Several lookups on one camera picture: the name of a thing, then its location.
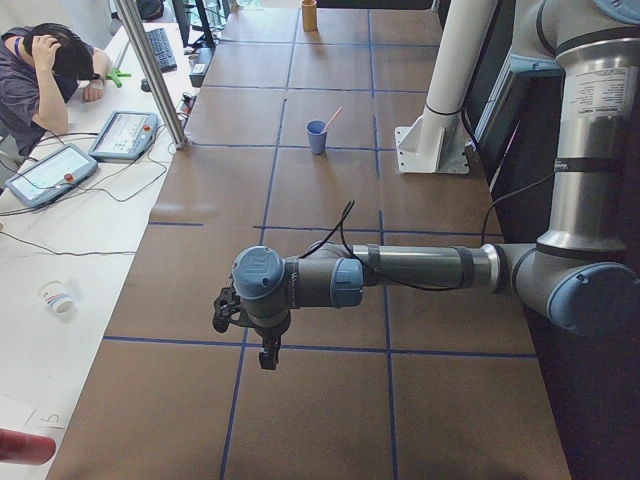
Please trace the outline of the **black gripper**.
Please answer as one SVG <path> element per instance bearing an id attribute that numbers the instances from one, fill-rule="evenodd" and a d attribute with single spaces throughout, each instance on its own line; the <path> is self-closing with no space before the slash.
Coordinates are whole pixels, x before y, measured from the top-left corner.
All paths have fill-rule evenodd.
<path id="1" fill-rule="evenodd" d="M 275 370 L 276 361 L 279 361 L 281 338 L 291 325 L 290 319 L 273 326 L 259 326 L 254 324 L 252 328 L 262 338 L 262 350 L 259 353 L 259 363 L 264 370 Z"/>

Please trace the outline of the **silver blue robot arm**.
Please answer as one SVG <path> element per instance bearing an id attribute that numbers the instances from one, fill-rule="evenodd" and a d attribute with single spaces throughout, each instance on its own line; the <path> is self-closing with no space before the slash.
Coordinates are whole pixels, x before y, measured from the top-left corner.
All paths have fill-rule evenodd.
<path id="1" fill-rule="evenodd" d="M 284 258 L 265 246 L 241 252 L 214 303 L 213 327 L 262 339 L 274 369 L 291 313 L 352 307 L 367 286 L 511 293 L 554 325 L 592 336 L 639 312 L 639 278 L 622 264 L 615 211 L 639 114 L 639 5 L 635 1 L 520 1 L 514 70 L 564 75 L 547 231 L 532 244 L 465 247 L 353 245 L 330 239 Z"/>

